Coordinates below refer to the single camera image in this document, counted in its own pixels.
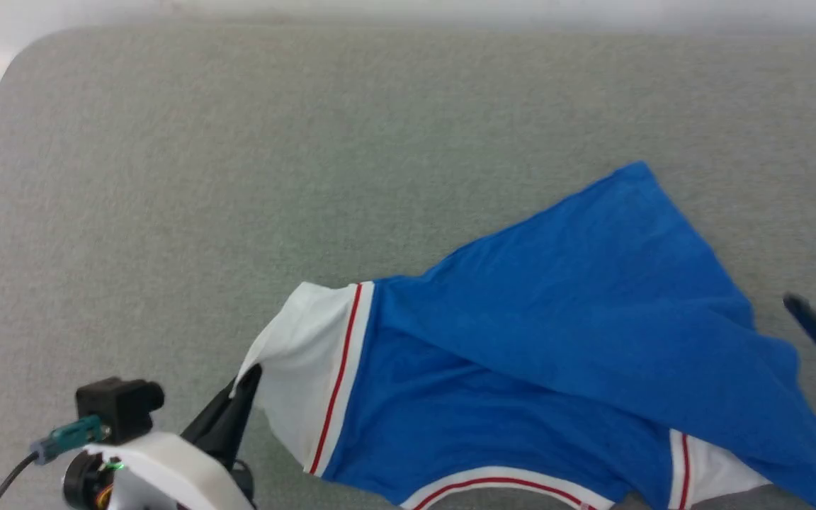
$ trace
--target blue jersey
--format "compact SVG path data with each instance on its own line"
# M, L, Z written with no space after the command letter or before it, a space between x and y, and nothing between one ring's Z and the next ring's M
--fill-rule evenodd
M689 508L771 482L816 507L796 352L645 164L419 277L303 284L254 363L305 471L404 508L477 487Z

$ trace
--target gray upholstery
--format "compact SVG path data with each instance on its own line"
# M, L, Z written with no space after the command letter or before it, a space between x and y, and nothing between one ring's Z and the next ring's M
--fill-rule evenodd
M0 480L72 419L78 385L159 381L158 424L179 430L299 281L417 273L633 159L760 330L795 343L816 409L816 352L780 304L816 300L816 39L161 25L37 42L0 87ZM242 455L265 510L389 507L301 474L261 414ZM2 508L60 508L68 458ZM439 506L557 507L511 490ZM698 508L804 507L767 487Z

